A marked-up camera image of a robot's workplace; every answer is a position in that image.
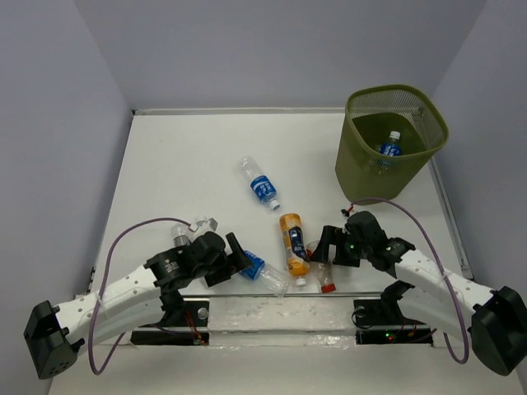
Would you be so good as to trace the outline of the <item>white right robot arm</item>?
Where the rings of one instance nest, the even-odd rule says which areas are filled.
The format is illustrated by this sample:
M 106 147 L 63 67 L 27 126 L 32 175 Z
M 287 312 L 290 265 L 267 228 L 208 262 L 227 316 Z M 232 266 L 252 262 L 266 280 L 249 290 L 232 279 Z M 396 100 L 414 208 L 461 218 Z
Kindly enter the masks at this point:
M 438 255 L 427 257 L 413 244 L 388 237 L 368 211 L 348 215 L 344 226 L 324 226 L 308 257 L 313 263 L 359 267 L 361 261 L 395 282 L 379 303 L 380 316 L 397 323 L 415 318 L 446 336 L 492 372 L 507 376 L 526 357 L 526 305 L 508 286 L 479 285 L 446 268 Z

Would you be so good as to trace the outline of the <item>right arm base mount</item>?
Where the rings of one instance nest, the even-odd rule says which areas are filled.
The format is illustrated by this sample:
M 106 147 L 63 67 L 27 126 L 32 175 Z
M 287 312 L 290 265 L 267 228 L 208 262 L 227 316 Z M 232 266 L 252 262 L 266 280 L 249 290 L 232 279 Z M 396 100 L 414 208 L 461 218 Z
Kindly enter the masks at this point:
M 351 320 L 356 328 L 357 345 L 433 345 L 435 331 L 425 323 L 404 317 L 399 308 L 403 294 L 411 288 L 396 281 L 376 299 L 353 301 Z

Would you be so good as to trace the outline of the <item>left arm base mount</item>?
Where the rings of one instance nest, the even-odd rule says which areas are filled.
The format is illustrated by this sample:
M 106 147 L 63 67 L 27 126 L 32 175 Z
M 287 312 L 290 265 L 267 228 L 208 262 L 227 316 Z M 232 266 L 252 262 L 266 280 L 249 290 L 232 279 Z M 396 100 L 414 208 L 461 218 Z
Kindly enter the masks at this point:
M 184 297 L 182 313 L 171 325 L 143 325 L 131 331 L 129 342 L 135 346 L 208 346 L 209 315 L 208 297 Z

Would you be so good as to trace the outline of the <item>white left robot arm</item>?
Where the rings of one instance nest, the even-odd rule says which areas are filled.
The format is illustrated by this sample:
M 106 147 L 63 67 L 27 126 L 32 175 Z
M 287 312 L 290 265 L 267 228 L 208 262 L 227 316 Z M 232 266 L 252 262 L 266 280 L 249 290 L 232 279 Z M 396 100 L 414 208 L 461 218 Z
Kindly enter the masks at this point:
M 134 328 L 175 326 L 186 310 L 180 292 L 192 281 L 204 279 L 212 287 L 250 265 L 234 234 L 207 231 L 98 291 L 61 304 L 37 304 L 23 336 L 38 378 L 61 374 L 93 346 Z

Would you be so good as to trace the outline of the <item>clear bottle red cap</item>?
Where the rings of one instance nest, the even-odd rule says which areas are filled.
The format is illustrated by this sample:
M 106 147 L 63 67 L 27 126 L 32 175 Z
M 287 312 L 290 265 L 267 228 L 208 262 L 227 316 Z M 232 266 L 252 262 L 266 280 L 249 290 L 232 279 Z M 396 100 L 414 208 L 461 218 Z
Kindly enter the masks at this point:
M 307 244 L 306 252 L 310 261 L 310 271 L 316 276 L 320 291 L 323 294 L 331 293 L 336 291 L 336 285 L 332 278 L 332 266 L 330 263 L 319 263 L 312 258 L 313 252 L 318 247 L 319 241 L 312 241 Z

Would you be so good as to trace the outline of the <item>blue label bottle white cap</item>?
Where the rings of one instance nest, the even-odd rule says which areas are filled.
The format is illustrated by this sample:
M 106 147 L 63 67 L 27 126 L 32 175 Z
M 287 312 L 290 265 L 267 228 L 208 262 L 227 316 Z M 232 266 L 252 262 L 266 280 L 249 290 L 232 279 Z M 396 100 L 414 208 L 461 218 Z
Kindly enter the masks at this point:
M 400 146 L 401 133 L 398 131 L 391 131 L 389 133 L 388 140 L 382 144 L 374 146 L 374 150 L 383 156 L 395 157 L 402 154 L 402 148 Z M 376 158 L 370 159 L 368 162 L 368 169 L 374 171 L 377 174 L 381 174 L 394 166 L 392 160 L 378 160 Z

